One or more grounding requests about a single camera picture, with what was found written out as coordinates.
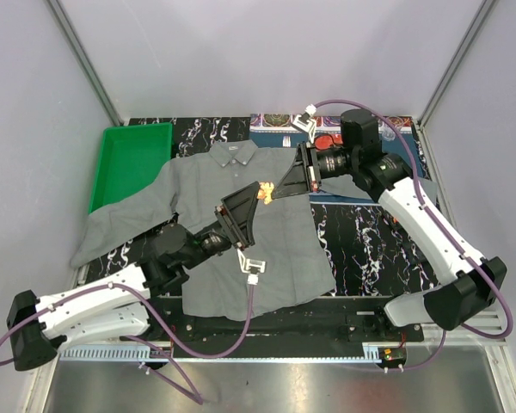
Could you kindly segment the grey button shirt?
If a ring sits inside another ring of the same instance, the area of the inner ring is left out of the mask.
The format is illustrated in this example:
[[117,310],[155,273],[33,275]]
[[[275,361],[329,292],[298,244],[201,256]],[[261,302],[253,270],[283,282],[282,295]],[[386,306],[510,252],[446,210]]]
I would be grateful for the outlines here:
[[187,274],[181,296],[188,316],[242,321],[330,293],[335,277],[309,195],[257,199],[260,185],[279,183],[294,158],[291,149],[246,140],[171,159],[151,184],[88,216],[71,265],[176,219],[185,239],[173,260]]

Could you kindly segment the orange flower brooch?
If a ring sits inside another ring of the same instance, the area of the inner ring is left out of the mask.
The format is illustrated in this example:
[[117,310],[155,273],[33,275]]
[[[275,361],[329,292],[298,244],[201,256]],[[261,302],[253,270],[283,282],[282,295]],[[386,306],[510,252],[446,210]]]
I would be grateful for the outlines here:
[[262,200],[265,205],[268,205],[272,202],[272,193],[275,188],[275,185],[272,182],[261,182],[260,189],[257,194],[257,199]]

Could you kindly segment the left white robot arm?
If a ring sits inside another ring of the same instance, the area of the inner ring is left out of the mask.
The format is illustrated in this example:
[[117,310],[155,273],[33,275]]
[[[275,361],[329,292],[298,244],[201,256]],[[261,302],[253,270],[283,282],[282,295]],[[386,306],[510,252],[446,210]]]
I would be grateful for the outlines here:
[[254,245],[253,220],[261,185],[248,186],[224,197],[215,221],[197,233],[169,224],[155,238],[140,262],[98,281],[48,296],[27,290],[18,293],[6,320],[9,363],[23,372],[41,367],[58,353],[79,344],[114,337],[145,335],[152,341],[174,332],[151,299],[170,293],[187,281],[187,271],[229,249],[235,249],[241,272],[255,287],[266,263],[248,259]]

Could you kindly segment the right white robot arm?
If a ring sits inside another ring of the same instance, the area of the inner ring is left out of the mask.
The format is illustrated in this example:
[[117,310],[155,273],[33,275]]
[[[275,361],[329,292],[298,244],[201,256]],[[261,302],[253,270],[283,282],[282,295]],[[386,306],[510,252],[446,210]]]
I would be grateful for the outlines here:
[[328,178],[351,176],[353,183],[376,201],[411,236],[426,257],[439,286],[400,295],[373,319],[378,338],[392,341],[410,324],[436,324],[455,330],[490,307],[507,275],[506,264],[488,259],[450,225],[430,201],[414,171],[395,153],[383,150],[378,121],[365,109],[341,115],[341,142],[316,146],[314,106],[297,115],[292,125],[307,133],[291,167],[275,185],[275,199],[321,189]]

